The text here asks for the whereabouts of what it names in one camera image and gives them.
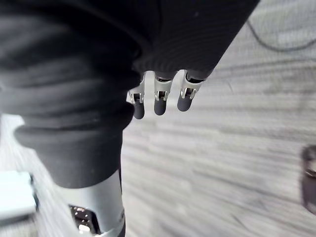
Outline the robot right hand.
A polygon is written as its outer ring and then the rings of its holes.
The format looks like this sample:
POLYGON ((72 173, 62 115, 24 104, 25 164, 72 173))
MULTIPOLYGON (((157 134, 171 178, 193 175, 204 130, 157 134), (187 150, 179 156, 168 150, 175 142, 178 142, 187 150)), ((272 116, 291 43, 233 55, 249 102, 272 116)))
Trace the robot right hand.
POLYGON ((162 115, 184 78, 187 111, 256 0, 3 0, 0 110, 20 116, 17 141, 33 149, 77 226, 125 235, 123 130, 144 116, 145 74, 162 115))

